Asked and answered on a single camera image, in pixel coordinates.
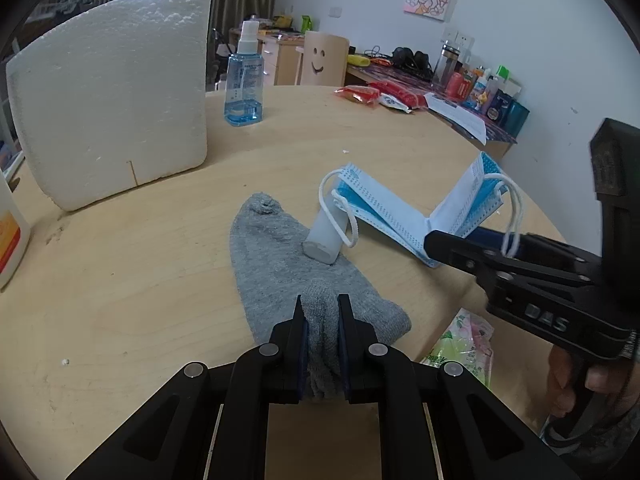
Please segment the wall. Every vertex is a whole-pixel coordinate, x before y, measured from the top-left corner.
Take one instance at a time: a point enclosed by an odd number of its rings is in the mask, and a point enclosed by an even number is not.
[[[524,86],[531,115],[502,166],[565,239],[600,251],[600,206],[588,142],[604,117],[640,127],[640,55],[603,0],[452,0],[447,23],[402,12],[404,0],[276,0],[276,12],[309,14],[315,30],[422,50],[435,60],[444,28],[476,38],[487,66],[504,64]],[[342,7],[340,18],[329,8]]]

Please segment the white elastic ear loop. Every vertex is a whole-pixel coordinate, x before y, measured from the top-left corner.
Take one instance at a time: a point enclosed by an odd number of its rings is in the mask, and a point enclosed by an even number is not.
[[[520,229],[522,226],[522,219],[524,218],[525,205],[522,198],[522,191],[511,177],[502,173],[487,173],[484,176],[484,179],[500,180],[494,189],[497,196],[500,196],[500,188],[503,185],[509,190],[509,195],[511,197],[511,219],[509,220],[507,231],[502,239],[500,252],[508,258],[513,258],[518,252],[518,247],[520,245]],[[511,232],[513,232],[513,242],[511,243],[511,247],[507,250],[509,245],[509,234]]]
[[[351,224],[351,240],[349,240],[347,238],[347,235],[344,232],[342,232],[342,229],[340,229],[338,222],[335,221],[334,216],[331,214],[331,212],[329,211],[329,208],[326,206],[326,203],[324,202],[324,185],[326,184],[326,181],[329,180],[335,174],[339,174],[341,171],[342,170],[333,170],[324,176],[324,179],[322,179],[322,182],[320,182],[320,187],[318,188],[318,202],[320,203],[320,207],[322,208],[322,211],[324,211],[324,214],[329,219],[329,222],[331,222],[331,225],[334,226],[334,229],[340,235],[342,242],[348,248],[351,249],[358,243],[358,222],[356,222],[356,217],[353,214],[353,210],[351,209],[351,206],[347,202],[347,199],[345,199],[345,197],[338,194],[338,192],[335,189],[332,190],[331,196],[338,199],[342,203],[342,206],[344,207],[344,210],[347,212],[347,216],[349,217],[349,224]]]

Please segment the blue spray bottle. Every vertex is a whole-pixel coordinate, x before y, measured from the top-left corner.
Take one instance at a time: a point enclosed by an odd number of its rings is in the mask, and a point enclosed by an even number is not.
[[[229,56],[226,75],[225,119],[232,126],[262,120],[262,71],[258,54],[258,22],[244,22],[238,50]]]

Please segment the headphones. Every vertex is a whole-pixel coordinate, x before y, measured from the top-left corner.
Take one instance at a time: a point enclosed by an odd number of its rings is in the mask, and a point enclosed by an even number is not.
[[[429,55],[420,50],[414,52],[405,46],[399,46],[391,55],[391,62],[396,68],[426,81],[433,78],[433,69],[429,64]]]

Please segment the screw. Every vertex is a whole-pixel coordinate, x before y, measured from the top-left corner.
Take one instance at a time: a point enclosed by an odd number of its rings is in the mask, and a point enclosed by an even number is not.
[[[276,355],[279,350],[280,348],[278,348],[278,345],[276,345],[276,343],[265,343],[264,345],[260,346],[260,354],[264,355],[265,357]]]
[[[382,343],[373,343],[373,345],[369,345],[369,353],[371,355],[380,357],[386,355],[387,352],[389,352],[389,348]]]
[[[200,363],[189,363],[184,367],[184,374],[187,377],[191,378],[199,376],[201,373],[203,373],[203,371],[204,366],[202,366]]]
[[[451,377],[458,377],[462,375],[462,372],[464,371],[464,368],[462,367],[462,365],[455,361],[449,361],[447,363],[444,363],[444,366],[442,367],[442,369],[444,370],[444,373],[446,373],[447,375],[450,375]]]
[[[495,273],[496,276],[498,276],[498,278],[502,278],[504,280],[508,280],[509,282],[511,280],[513,280],[513,275],[508,273],[508,272],[503,272],[502,270],[499,270],[498,272]]]

